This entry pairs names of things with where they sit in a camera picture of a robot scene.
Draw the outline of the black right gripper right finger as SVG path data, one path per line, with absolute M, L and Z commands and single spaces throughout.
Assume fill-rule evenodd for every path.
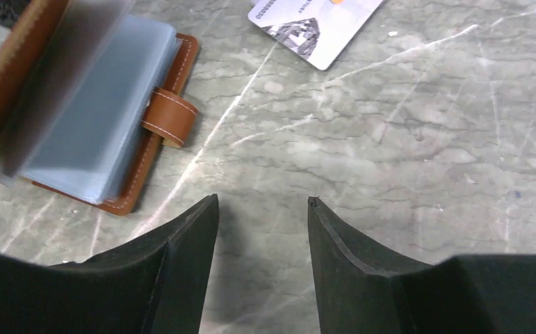
M 536 333 L 536 255 L 402 255 L 308 199 L 322 333 Z

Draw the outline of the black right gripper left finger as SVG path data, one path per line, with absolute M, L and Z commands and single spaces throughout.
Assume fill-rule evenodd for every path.
M 84 262 L 0 253 L 0 333 L 197 333 L 218 224 L 212 194 Z

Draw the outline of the brown leather card holder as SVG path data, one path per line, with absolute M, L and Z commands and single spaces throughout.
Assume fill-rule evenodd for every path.
M 132 1 L 0 1 L 0 180 L 24 178 L 119 216 L 160 145 L 184 146 L 199 43 Z

